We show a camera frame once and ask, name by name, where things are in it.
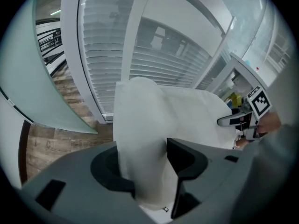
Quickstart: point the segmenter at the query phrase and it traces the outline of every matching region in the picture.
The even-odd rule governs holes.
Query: person
[[[278,130],[281,127],[280,119],[276,112],[268,112],[261,117],[258,126],[258,133],[270,133]],[[241,138],[235,142],[237,147],[243,147],[247,145],[249,141],[246,138]]]

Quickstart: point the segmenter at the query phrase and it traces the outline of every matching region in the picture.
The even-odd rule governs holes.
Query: ceiling light
[[[57,12],[54,12],[54,13],[52,13],[50,15],[55,15],[55,14],[60,13],[60,12],[61,12],[61,10],[58,10]]]

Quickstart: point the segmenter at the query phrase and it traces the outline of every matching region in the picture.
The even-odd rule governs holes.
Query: frosted glass door
[[[37,44],[35,8],[36,0],[27,0],[3,36],[0,87],[36,123],[96,133],[64,101],[46,70]]]

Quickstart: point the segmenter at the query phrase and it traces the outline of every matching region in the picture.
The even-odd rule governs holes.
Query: hallway
[[[31,125],[26,153],[28,179],[65,154],[113,141],[113,125],[102,125],[93,117],[80,97],[68,65],[63,65],[52,79],[65,101],[98,134]]]

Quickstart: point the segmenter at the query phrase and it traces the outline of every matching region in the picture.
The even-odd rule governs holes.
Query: white garment
[[[207,91],[161,87],[141,77],[118,82],[114,140],[121,175],[134,181],[137,202],[158,210],[174,201],[177,175],[167,160],[167,138],[232,149],[235,128],[217,125],[217,119],[230,114]]]

